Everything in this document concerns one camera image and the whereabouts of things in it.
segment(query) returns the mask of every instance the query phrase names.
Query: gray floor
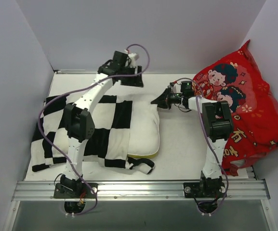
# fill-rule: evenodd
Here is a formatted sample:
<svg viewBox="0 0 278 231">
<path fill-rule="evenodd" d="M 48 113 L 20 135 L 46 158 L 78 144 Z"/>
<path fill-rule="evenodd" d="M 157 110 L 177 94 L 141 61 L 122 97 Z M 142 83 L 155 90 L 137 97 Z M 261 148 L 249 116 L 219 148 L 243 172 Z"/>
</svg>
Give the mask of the gray floor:
<svg viewBox="0 0 278 231">
<path fill-rule="evenodd" d="M 212 217 L 202 217 L 193 201 L 99 202 L 74 219 L 62 202 L 21 202 L 14 231 L 266 231 L 260 201 L 225 201 Z"/>
</svg>

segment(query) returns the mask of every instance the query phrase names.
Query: cartoon child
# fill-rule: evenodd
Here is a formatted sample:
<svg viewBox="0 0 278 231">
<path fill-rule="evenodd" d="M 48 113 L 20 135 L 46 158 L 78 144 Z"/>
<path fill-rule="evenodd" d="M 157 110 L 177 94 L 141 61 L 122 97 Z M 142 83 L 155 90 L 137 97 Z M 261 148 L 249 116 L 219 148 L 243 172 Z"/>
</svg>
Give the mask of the cartoon child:
<svg viewBox="0 0 278 231">
<path fill-rule="evenodd" d="M 246 95 L 238 87 L 229 86 L 217 93 L 217 101 L 227 101 L 231 113 L 234 113 L 246 102 Z"/>
<path fill-rule="evenodd" d="M 214 86 L 225 87 L 229 83 L 235 82 L 237 78 L 237 69 L 231 64 L 219 64 L 212 70 L 208 71 L 208 81 L 199 83 L 206 98 L 210 98 L 213 93 Z"/>
</svg>

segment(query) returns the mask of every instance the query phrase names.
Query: red pillow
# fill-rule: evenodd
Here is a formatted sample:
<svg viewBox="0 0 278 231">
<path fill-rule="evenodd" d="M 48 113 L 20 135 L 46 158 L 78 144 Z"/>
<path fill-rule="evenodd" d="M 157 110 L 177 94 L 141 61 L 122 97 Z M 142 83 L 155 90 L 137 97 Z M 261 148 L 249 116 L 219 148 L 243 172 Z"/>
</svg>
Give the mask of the red pillow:
<svg viewBox="0 0 278 231">
<path fill-rule="evenodd" d="M 247 49 L 249 42 L 194 77 L 205 98 L 229 102 L 234 132 L 226 144 L 222 166 L 231 175 L 278 147 L 278 103 Z M 237 160 L 244 164 L 231 163 Z"/>
</svg>

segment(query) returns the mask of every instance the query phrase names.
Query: folded cloth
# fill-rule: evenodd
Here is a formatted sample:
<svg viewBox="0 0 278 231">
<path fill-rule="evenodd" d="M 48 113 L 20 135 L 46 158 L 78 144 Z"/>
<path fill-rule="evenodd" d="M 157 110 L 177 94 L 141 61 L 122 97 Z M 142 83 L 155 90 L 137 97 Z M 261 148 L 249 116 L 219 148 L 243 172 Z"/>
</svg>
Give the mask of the folded cloth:
<svg viewBox="0 0 278 231">
<path fill-rule="evenodd" d="M 56 96 L 48 97 L 46 104 Z M 68 103 L 75 102 L 80 95 L 71 94 L 58 99 L 43 112 L 41 128 L 48 139 L 64 153 L 68 152 L 68 137 L 63 118 L 63 109 Z M 84 161 L 98 160 L 100 166 L 137 169 L 149 174 L 155 164 L 146 158 L 128 157 L 128 146 L 133 116 L 132 103 L 139 95 L 105 95 L 95 107 L 92 117 L 95 123 L 93 136 L 87 141 Z M 34 172 L 66 162 L 66 158 L 42 137 L 36 126 L 32 144 L 31 161 Z"/>
</svg>

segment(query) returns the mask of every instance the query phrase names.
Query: black and white checkered fabric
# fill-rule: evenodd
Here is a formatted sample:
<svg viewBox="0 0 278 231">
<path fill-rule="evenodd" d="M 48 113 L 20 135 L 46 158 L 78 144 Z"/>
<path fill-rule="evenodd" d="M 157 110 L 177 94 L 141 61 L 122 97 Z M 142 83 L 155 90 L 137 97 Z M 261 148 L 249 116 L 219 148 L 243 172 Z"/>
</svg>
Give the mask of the black and white checkered fabric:
<svg viewBox="0 0 278 231">
<path fill-rule="evenodd" d="M 45 135 L 66 154 L 68 137 L 63 109 L 66 104 L 75 102 L 79 96 L 71 94 L 58 99 L 46 108 L 41 118 L 41 128 Z M 55 97 L 48 97 L 45 103 Z M 104 167 L 135 168 L 146 174 L 151 173 L 155 166 L 153 161 L 127 156 L 132 119 L 131 100 L 127 100 L 125 96 L 105 95 L 97 104 L 92 117 L 95 123 L 95 132 L 85 146 L 84 161 L 97 159 L 98 163 Z M 37 126 L 32 138 L 31 156 L 34 172 L 66 162 L 65 157 L 42 137 Z"/>
</svg>

